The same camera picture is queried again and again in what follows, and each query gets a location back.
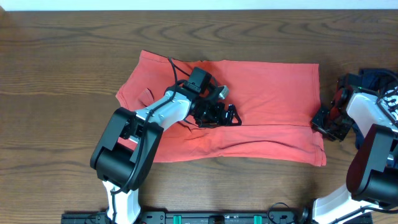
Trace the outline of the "red t-shirt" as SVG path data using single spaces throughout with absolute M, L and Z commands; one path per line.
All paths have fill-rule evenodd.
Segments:
M 310 122 L 320 107 L 320 81 L 315 63 L 175 60 L 142 51 L 139 62 L 116 94 L 131 111 L 161 99 L 165 89 L 199 67 L 229 88 L 225 103 L 235 105 L 241 125 L 203 129 L 193 118 L 163 133 L 156 162 L 182 162 L 209 157 L 258 157 L 324 166 L 320 133 Z

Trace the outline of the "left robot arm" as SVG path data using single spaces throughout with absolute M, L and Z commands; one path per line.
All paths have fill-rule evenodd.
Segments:
M 148 107 L 136 111 L 118 108 L 109 120 L 92 156 L 90 166 L 103 181 L 108 194 L 106 216 L 110 223 L 134 223 L 141 207 L 139 187 L 148 176 L 163 133 L 173 124 L 193 116 L 200 128 L 240 126 L 235 105 L 222 101 L 227 86 L 202 97 L 178 85 Z

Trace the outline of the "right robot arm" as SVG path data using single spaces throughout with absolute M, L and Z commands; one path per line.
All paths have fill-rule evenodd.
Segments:
M 397 120 L 378 92 L 355 85 L 339 88 L 330 110 L 312 121 L 332 140 L 344 140 L 357 125 L 364 141 L 351 162 L 346 182 L 314 200 L 303 214 L 308 223 L 372 223 L 369 212 L 397 213 Z

